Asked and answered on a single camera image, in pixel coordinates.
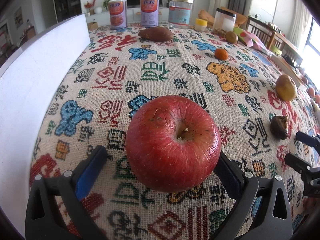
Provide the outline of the red apple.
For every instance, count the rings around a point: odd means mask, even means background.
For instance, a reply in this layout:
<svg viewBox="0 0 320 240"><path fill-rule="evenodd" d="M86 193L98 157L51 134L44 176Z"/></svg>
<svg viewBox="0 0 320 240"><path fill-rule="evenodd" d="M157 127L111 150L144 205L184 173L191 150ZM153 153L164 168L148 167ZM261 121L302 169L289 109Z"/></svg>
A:
<svg viewBox="0 0 320 240"><path fill-rule="evenodd" d="M126 133L127 161L137 180L160 192L189 190L217 165L221 136L207 111L188 98L160 96L133 115Z"/></svg>

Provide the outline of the brown sweet potato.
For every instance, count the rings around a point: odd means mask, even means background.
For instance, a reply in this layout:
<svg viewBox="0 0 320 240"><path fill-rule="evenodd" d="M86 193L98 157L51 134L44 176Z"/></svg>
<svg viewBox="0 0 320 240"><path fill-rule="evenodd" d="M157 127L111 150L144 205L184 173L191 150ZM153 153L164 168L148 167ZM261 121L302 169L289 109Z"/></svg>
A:
<svg viewBox="0 0 320 240"><path fill-rule="evenodd" d="M155 42L165 42L173 39L173 33L165 27L152 27L141 30L138 36L155 41Z"/></svg>

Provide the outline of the yellow-brown pear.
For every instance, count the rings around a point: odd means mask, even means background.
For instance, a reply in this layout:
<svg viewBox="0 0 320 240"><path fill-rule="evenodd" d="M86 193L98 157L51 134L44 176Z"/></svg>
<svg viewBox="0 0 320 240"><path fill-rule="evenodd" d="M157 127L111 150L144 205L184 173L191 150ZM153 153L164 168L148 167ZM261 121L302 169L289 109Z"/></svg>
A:
<svg viewBox="0 0 320 240"><path fill-rule="evenodd" d="M283 74L276 81L276 93L283 101L292 101L297 96L297 87L293 79Z"/></svg>

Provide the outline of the patterned woven tablecloth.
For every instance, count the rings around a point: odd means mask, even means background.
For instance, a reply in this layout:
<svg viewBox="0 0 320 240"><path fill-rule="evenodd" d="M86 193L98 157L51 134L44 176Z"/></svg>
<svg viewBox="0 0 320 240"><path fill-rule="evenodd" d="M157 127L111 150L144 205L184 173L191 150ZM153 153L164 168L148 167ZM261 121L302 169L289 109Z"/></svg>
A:
<svg viewBox="0 0 320 240"><path fill-rule="evenodd" d="M54 93L30 169L31 239L319 239L294 154L319 132L306 88L210 31L100 27Z"/></svg>

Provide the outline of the wooden chair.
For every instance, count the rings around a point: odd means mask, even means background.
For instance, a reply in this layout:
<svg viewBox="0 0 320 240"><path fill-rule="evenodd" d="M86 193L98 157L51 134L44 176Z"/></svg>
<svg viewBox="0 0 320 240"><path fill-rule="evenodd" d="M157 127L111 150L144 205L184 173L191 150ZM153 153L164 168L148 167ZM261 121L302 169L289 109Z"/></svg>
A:
<svg viewBox="0 0 320 240"><path fill-rule="evenodd" d="M268 50L282 56L292 66L298 67L301 65L303 59L297 47L270 24L248 16L246 30L256 35Z"/></svg>

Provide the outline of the pink patterned bag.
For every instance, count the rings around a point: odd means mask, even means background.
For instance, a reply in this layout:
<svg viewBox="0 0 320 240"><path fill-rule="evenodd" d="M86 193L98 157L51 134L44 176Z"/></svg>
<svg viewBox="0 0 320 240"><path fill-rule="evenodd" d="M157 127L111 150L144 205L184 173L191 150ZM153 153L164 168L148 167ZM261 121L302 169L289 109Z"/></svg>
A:
<svg viewBox="0 0 320 240"><path fill-rule="evenodd" d="M267 54L268 49L263 42L253 33L250 33L244 29L234 27L233 32L236 33L238 39L245 44L248 48L254 48L260 52Z"/></svg>

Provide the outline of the small orange tangerine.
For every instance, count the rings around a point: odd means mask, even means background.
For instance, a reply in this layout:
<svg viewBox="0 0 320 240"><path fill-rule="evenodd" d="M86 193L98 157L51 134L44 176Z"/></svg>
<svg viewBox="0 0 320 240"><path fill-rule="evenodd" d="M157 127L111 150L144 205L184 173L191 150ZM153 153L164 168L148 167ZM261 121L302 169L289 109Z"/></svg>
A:
<svg viewBox="0 0 320 240"><path fill-rule="evenodd" d="M228 52L225 49L222 49L222 48L217 48L215 50L214 56L218 60L222 60L222 61L228 60Z"/></svg>

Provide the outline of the brown kiwi fruit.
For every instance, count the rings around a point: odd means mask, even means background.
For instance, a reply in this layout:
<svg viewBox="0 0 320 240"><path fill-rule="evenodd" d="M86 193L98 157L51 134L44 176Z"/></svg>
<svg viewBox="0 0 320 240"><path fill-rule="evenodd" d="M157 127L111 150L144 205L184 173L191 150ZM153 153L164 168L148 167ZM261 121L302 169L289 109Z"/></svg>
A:
<svg viewBox="0 0 320 240"><path fill-rule="evenodd" d="M238 42L238 36L235 32L233 31L228 31L226 34L225 34L225 39L228 43L231 43L231 44L237 44Z"/></svg>

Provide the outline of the tan cushion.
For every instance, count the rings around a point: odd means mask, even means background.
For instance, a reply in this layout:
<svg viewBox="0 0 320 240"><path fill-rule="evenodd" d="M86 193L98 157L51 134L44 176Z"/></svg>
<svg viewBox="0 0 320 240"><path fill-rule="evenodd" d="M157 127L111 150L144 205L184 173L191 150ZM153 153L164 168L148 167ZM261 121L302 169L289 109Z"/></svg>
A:
<svg viewBox="0 0 320 240"><path fill-rule="evenodd" d="M217 8L215 16L212 16L205 10L200 10L198 18L207 21L207 26L212 28L214 21L218 20L219 23L222 23L222 20L235 20L235 27L240 27L245 24L248 20L247 16L244 16L236 11L229 10L225 7Z"/></svg>

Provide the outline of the clear container black lid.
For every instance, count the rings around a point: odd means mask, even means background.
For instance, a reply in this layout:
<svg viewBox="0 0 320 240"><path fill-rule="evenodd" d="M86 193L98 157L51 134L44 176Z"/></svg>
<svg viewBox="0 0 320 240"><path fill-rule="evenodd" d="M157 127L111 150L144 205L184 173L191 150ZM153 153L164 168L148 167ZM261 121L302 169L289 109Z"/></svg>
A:
<svg viewBox="0 0 320 240"><path fill-rule="evenodd" d="M229 12L227 10L217 8L214 16L213 29L224 30L226 32L233 31L235 21L236 21L236 14Z"/></svg>

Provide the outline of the small yellow-lid jar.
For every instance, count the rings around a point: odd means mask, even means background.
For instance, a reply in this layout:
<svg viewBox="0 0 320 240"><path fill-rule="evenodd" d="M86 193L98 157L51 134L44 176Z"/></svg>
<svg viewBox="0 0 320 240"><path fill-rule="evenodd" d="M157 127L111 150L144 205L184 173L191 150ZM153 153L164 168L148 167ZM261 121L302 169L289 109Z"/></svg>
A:
<svg viewBox="0 0 320 240"><path fill-rule="evenodd" d="M205 31L207 29L207 24L208 22L206 20L203 20L203 19L200 19L200 18L197 18L195 20L195 27L194 29L196 31Z"/></svg>

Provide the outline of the clear glass jar gold lid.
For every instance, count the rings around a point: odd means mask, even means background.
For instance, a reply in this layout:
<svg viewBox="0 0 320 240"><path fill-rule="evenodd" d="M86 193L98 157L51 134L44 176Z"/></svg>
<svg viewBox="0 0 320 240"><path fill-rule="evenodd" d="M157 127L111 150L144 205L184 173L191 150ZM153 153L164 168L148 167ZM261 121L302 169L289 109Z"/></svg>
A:
<svg viewBox="0 0 320 240"><path fill-rule="evenodd" d="M194 0L169 0L169 27L188 29L193 4Z"/></svg>

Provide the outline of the brown cardboard box on floor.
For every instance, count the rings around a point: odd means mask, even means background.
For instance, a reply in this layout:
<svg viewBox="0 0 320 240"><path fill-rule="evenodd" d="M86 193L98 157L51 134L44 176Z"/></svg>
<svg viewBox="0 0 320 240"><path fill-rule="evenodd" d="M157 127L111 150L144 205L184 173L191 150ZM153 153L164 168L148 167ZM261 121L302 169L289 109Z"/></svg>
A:
<svg viewBox="0 0 320 240"><path fill-rule="evenodd" d="M87 24L88 30L92 31L98 28L98 23L97 22L89 22Z"/></svg>

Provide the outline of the red flower vase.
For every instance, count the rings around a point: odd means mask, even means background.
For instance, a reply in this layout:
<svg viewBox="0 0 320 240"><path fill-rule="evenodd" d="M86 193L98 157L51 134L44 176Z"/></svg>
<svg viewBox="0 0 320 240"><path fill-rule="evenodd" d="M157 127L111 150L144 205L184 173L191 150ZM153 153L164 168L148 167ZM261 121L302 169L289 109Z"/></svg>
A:
<svg viewBox="0 0 320 240"><path fill-rule="evenodd" d="M95 2L96 2L96 0L92 0L91 2L87 1L87 2L84 4L84 7L85 7L85 9L86 9L86 14L87 14L87 16L91 16L91 15L94 14Z"/></svg>

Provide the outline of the orange-label can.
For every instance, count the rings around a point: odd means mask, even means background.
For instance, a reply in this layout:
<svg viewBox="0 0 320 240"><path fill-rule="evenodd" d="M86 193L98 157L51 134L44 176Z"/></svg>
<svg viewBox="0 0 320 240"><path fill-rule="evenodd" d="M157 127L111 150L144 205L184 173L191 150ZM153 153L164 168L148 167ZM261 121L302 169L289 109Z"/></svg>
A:
<svg viewBox="0 0 320 240"><path fill-rule="evenodd" d="M112 0L109 5L111 29L127 27L127 0Z"/></svg>

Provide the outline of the potted green plant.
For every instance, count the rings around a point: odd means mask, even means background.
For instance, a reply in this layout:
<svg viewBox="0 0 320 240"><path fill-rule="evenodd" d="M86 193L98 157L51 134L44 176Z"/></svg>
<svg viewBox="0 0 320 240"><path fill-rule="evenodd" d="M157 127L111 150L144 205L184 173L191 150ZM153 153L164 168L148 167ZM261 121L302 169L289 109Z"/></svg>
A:
<svg viewBox="0 0 320 240"><path fill-rule="evenodd" d="M103 8L104 8L106 11L109 10L108 5L109 5L109 3L110 3L111 1L112 1L112 0L104 0L104 1L103 1Z"/></svg>

